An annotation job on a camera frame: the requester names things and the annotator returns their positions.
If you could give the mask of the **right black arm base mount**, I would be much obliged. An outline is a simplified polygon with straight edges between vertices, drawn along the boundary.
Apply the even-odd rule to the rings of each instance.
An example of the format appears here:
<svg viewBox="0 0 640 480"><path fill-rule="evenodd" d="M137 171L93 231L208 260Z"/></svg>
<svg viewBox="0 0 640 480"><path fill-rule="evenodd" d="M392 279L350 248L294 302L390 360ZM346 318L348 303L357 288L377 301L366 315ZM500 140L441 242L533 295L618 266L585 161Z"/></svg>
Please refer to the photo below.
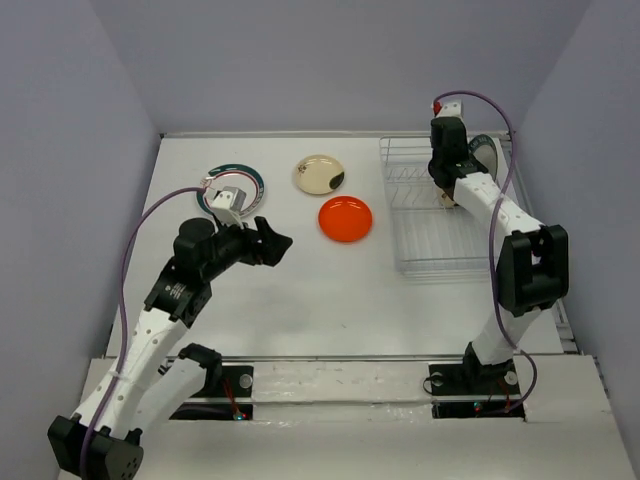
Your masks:
<svg viewBox="0 0 640 480"><path fill-rule="evenodd" d="M474 380L464 376L461 363L431 364L422 387L432 398L431 412L436 420L525 419L524 406L519 404L521 389L513 361Z"/></svg>

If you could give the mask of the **large green red rimmed plate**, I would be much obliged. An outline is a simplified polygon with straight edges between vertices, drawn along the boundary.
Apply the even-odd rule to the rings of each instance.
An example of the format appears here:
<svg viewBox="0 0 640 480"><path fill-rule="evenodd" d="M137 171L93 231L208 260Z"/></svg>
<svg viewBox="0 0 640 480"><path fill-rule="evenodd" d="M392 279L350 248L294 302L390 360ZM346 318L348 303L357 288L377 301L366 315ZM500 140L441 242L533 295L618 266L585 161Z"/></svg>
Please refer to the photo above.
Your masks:
<svg viewBox="0 0 640 480"><path fill-rule="evenodd" d="M240 190L239 215L246 218L262 203L265 183L260 173L244 164L223 164L209 170L201 180L203 193L196 194L200 209L212 214L212 205L217 193L223 190Z"/></svg>

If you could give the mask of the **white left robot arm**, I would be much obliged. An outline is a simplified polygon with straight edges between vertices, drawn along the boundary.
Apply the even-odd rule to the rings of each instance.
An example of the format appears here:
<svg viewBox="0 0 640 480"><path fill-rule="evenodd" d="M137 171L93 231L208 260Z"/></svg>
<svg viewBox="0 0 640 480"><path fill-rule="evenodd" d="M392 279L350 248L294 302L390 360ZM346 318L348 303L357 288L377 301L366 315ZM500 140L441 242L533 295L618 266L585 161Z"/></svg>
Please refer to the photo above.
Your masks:
<svg viewBox="0 0 640 480"><path fill-rule="evenodd" d="M191 343L165 373L159 368L211 299L211 283L236 263L276 266L292 246L263 217L216 228L204 218L180 225L174 254L144 301L124 351L69 417L47 437L61 470L82 479L131 479L144 457L143 438L193 394L221 383L222 357Z"/></svg>

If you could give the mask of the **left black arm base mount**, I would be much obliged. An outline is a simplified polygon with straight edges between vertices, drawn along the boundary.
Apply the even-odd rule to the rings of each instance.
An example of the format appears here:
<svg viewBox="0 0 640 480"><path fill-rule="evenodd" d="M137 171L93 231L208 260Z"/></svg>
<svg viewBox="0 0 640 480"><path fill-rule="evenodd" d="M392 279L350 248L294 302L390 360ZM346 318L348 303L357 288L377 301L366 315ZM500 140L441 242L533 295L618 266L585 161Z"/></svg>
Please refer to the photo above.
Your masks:
<svg viewBox="0 0 640 480"><path fill-rule="evenodd" d="M253 419L254 367L224 364L216 384L208 382L170 417L185 421L249 421Z"/></svg>

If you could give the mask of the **cream plate with black patch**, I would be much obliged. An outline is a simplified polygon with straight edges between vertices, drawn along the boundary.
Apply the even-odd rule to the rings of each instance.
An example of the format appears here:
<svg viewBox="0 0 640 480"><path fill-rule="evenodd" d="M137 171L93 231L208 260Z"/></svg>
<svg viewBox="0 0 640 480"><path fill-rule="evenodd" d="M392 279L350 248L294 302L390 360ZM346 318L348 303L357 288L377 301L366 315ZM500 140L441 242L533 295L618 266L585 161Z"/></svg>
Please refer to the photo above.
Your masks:
<svg viewBox="0 0 640 480"><path fill-rule="evenodd" d="M343 165L334 157L315 154L300 160L293 173L295 185L309 195L327 195L338 189L345 179Z"/></svg>

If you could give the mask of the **orange plate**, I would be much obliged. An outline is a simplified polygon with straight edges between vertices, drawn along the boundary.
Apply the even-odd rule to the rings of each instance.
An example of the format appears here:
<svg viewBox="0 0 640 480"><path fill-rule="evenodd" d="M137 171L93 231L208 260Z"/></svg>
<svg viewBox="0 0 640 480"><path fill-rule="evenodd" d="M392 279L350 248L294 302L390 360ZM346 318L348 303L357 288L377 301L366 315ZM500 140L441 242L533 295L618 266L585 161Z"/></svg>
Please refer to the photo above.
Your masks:
<svg viewBox="0 0 640 480"><path fill-rule="evenodd" d="M318 224L329 239L353 243L365 238L373 227L373 214L361 199L341 195L327 200L318 212Z"/></svg>

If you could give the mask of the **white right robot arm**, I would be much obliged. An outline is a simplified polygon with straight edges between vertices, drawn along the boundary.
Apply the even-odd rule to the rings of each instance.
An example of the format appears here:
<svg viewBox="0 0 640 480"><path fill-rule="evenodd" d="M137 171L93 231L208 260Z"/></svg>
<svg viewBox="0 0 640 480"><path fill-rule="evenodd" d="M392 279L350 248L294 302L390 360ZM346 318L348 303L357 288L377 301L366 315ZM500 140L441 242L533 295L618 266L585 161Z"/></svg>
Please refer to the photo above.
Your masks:
<svg viewBox="0 0 640 480"><path fill-rule="evenodd" d="M437 187L488 231L493 312L471 341L454 378L482 392L506 373L520 340L569 289L569 238L535 219L498 187L471 153L458 116L431 121L428 171Z"/></svg>

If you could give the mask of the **white plate green lettered rim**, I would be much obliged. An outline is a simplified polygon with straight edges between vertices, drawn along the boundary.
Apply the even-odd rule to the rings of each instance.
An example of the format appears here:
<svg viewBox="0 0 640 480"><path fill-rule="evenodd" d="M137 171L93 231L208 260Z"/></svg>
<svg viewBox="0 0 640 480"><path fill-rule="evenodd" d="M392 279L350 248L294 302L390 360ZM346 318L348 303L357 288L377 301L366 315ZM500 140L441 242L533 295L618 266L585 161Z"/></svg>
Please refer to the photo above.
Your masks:
<svg viewBox="0 0 640 480"><path fill-rule="evenodd" d="M484 165L492 179L497 178L498 150L494 140L486 134L479 134L469 141L469 151L482 165Z"/></svg>

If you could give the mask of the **cream plate with small motifs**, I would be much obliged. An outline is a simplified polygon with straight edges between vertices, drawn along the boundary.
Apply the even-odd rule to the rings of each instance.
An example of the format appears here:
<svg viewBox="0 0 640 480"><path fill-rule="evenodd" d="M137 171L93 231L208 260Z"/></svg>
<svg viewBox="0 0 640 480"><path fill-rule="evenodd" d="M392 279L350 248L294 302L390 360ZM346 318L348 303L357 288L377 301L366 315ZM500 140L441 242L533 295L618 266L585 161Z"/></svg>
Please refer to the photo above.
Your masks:
<svg viewBox="0 0 640 480"><path fill-rule="evenodd" d="M441 189L437 187L436 193L437 199L443 208L455 208L457 206L457 202L453 198L454 190L452 188Z"/></svg>

